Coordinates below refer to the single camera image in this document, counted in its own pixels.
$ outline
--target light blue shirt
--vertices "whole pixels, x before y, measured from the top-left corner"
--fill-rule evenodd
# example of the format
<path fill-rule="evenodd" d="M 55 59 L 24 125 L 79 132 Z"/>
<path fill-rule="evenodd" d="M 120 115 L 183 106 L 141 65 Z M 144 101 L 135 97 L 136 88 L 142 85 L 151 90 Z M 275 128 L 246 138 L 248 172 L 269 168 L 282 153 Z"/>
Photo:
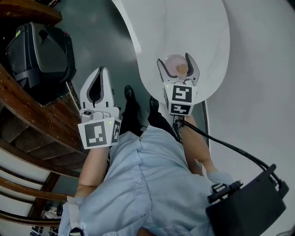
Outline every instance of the light blue shirt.
<path fill-rule="evenodd" d="M 110 156 L 104 182 L 88 197 L 75 198 L 86 236 L 133 236 L 141 227 L 159 236 L 213 235 L 205 212 L 212 183 L 189 171 L 182 145 L 169 133 L 153 126 L 141 137 L 127 132 Z M 233 183 L 225 172 L 207 177 Z M 59 235 L 70 230 L 65 203 Z"/>

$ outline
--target white marker cube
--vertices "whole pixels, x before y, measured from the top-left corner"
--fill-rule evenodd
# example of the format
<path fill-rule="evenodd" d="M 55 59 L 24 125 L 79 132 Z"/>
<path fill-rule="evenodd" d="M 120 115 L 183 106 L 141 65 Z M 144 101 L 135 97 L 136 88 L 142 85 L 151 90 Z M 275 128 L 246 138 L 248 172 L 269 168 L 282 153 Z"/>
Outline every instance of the white marker cube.
<path fill-rule="evenodd" d="M 197 87 L 185 84 L 163 83 L 165 100 L 171 115 L 191 115 L 197 96 Z"/>
<path fill-rule="evenodd" d="M 109 147 L 118 143 L 121 120 L 115 117 L 91 120 L 78 124 L 78 128 L 85 149 Z"/>

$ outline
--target green-gray floor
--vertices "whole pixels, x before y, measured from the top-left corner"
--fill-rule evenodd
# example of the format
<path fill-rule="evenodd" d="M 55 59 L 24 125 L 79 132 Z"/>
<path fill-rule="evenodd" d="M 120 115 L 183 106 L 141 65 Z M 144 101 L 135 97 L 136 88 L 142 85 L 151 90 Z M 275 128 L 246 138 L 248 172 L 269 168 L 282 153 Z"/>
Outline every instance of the green-gray floor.
<path fill-rule="evenodd" d="M 99 66 L 105 66 L 112 77 L 116 104 L 124 109 L 124 87 L 131 85 L 141 106 L 141 123 L 146 125 L 150 95 L 140 79 L 131 37 L 113 2 L 62 0 L 55 8 L 63 17 L 57 27 L 72 39 L 77 70 L 72 83 L 77 94 L 87 77 Z M 193 116 L 203 130 L 201 104 L 195 105 Z"/>

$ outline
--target white wall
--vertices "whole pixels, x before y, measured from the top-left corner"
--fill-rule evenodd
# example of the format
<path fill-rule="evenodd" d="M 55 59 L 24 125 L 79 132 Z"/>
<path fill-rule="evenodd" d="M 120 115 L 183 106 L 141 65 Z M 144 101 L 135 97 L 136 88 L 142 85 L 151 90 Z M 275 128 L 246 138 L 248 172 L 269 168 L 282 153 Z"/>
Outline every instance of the white wall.
<path fill-rule="evenodd" d="M 14 173 L 32 178 L 34 180 L 42 181 L 42 182 L 44 182 L 49 175 L 49 171 L 43 170 L 41 168 L 38 168 L 36 166 L 23 162 L 15 158 L 14 156 L 11 156 L 9 153 L 4 152 L 1 149 L 0 149 L 0 165 Z M 34 189 L 40 189 L 42 187 L 39 184 L 31 183 L 31 182 L 16 178 L 3 171 L 0 171 L 0 177 L 5 178 L 12 182 L 21 184 L 23 186 L 34 188 Z M 23 199 L 28 199 L 32 201 L 35 199 L 34 197 L 19 194 L 17 192 L 5 189 L 3 187 L 0 187 L 0 191 L 8 193 L 13 196 L 23 198 Z M 0 210 L 9 212 L 12 214 L 17 214 L 20 216 L 27 216 L 32 206 L 31 204 L 12 200 L 2 195 L 0 195 L 0 203 L 1 203 Z M 29 236 L 31 228 L 32 228 L 31 226 L 15 224 L 12 222 L 0 220 L 1 236 L 12 236 L 12 235 Z"/>
<path fill-rule="evenodd" d="M 224 0 L 230 24 L 230 60 L 217 92 L 207 100 L 210 134 L 271 165 L 290 187 L 287 210 L 264 236 L 295 223 L 295 12 L 286 0 Z M 221 170 L 248 183 L 260 169 L 211 142 Z"/>

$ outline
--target shoe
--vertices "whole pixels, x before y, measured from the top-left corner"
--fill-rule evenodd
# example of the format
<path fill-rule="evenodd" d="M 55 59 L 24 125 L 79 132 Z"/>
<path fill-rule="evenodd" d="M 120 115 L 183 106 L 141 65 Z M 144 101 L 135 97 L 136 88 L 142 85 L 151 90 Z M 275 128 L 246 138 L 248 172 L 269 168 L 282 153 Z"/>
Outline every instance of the shoe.
<path fill-rule="evenodd" d="M 159 110 L 159 102 L 158 102 L 158 100 L 151 97 L 151 99 L 149 101 L 149 109 L 151 110 L 151 113 L 152 112 L 158 112 L 158 110 Z"/>
<path fill-rule="evenodd" d="M 135 94 L 134 94 L 134 91 L 130 85 L 127 85 L 125 87 L 124 94 L 125 94 L 125 98 L 127 101 L 135 100 Z"/>

